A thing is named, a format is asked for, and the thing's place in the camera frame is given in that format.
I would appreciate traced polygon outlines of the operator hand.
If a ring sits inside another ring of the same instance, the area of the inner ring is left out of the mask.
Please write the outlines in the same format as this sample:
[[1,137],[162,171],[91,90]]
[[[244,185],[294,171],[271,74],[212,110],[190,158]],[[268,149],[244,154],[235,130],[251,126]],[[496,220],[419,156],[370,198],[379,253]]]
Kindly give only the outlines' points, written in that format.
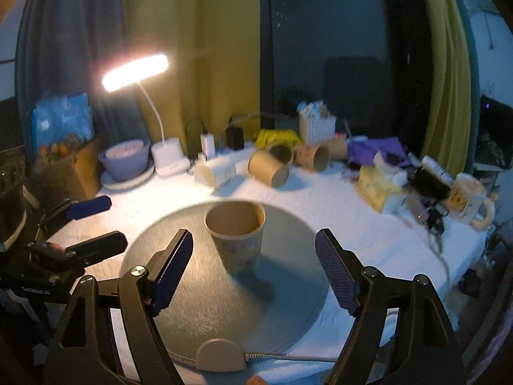
[[246,381],[246,385],[269,385],[266,380],[258,375],[254,375]]

